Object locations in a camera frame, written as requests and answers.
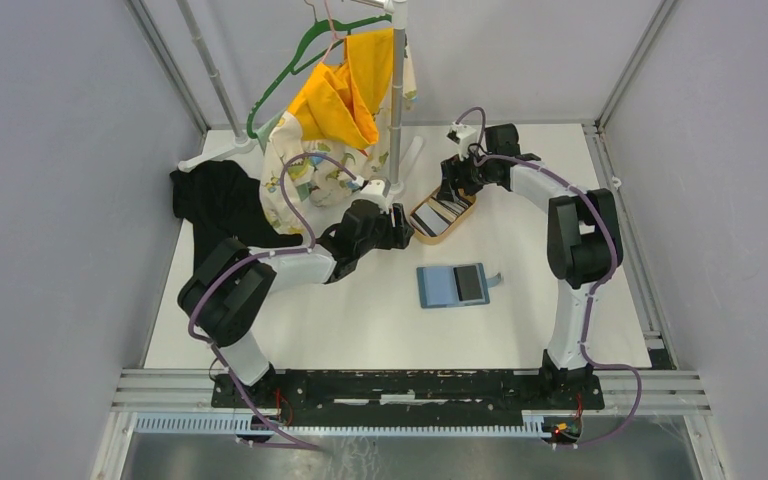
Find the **oval wooden card tray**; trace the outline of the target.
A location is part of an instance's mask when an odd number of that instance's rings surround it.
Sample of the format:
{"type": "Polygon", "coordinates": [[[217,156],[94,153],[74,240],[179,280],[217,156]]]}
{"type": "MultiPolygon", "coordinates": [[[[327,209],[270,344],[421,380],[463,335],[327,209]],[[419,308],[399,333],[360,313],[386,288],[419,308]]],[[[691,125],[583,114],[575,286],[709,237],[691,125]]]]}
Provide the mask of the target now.
{"type": "Polygon", "coordinates": [[[459,226],[464,220],[473,212],[477,202],[477,198],[461,198],[455,202],[448,202],[438,200],[438,189],[433,190],[425,199],[423,199],[416,207],[410,212],[409,222],[415,233],[413,238],[425,245],[437,245],[447,239],[447,237],[459,226]],[[450,227],[440,236],[429,237],[426,236],[424,230],[421,229],[415,221],[412,219],[414,211],[423,204],[430,204],[438,213],[450,222],[450,227]]]}

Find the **blue card holder wallet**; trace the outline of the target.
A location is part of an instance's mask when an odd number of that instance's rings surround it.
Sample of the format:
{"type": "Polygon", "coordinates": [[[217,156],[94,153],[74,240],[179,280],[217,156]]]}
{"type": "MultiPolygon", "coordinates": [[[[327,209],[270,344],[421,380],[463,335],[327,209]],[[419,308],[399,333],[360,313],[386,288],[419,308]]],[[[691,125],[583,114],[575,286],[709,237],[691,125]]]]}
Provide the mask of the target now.
{"type": "Polygon", "coordinates": [[[461,308],[490,303],[489,291],[503,282],[503,275],[497,272],[488,276],[483,263],[460,265],[420,266],[416,269],[420,306],[423,309],[461,308]],[[454,268],[477,264],[484,277],[482,281],[485,298],[476,302],[460,302],[456,289],[454,268]]]}

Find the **dark credit card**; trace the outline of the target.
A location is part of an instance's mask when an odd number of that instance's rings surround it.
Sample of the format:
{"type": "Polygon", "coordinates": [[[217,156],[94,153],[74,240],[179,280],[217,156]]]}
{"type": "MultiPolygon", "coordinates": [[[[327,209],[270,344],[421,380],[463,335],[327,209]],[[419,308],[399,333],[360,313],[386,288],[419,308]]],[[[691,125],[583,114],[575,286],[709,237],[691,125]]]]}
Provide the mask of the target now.
{"type": "Polygon", "coordinates": [[[460,302],[476,302],[485,298],[484,277],[477,264],[455,267],[454,277],[460,302]]]}

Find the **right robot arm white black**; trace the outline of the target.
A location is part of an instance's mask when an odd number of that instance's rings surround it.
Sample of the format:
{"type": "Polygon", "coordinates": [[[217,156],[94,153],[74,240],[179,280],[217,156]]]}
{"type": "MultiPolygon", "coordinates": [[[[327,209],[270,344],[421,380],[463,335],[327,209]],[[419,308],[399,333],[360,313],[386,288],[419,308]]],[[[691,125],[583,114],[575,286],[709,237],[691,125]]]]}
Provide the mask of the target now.
{"type": "Polygon", "coordinates": [[[522,152],[512,124],[478,130],[454,123],[447,137],[458,151],[441,164],[438,199],[462,200],[496,185],[547,216],[547,261],[558,280],[558,295],[537,392],[545,405],[562,408],[592,376],[587,340],[597,293],[622,263],[614,196],[604,188],[583,190],[539,156],[522,152]]]}

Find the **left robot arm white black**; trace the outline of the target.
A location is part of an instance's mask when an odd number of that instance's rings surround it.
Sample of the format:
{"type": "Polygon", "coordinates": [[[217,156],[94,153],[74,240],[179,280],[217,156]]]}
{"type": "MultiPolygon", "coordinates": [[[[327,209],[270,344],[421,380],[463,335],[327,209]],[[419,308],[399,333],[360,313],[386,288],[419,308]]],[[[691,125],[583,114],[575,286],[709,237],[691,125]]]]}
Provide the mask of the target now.
{"type": "Polygon", "coordinates": [[[189,318],[190,336],[206,343],[236,377],[238,397],[250,407],[262,407],[274,394],[267,375],[273,364],[252,327],[267,297],[302,285],[338,282],[373,250],[406,249],[413,233],[402,204],[383,211],[370,200],[355,200],[311,247],[256,250],[228,238],[184,284],[177,305],[189,318]]]}

